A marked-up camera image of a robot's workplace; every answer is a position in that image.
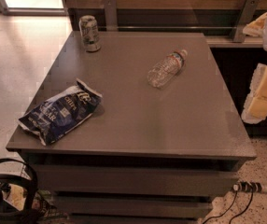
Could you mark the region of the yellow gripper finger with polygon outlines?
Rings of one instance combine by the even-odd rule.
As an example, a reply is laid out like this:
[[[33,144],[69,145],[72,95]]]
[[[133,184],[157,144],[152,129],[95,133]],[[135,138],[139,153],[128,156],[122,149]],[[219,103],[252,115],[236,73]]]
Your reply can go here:
[[[267,118],[267,64],[257,65],[249,88],[241,117],[245,123],[257,124]]]
[[[243,29],[244,35],[263,37],[267,24],[267,12],[257,17],[254,21],[247,24]]]

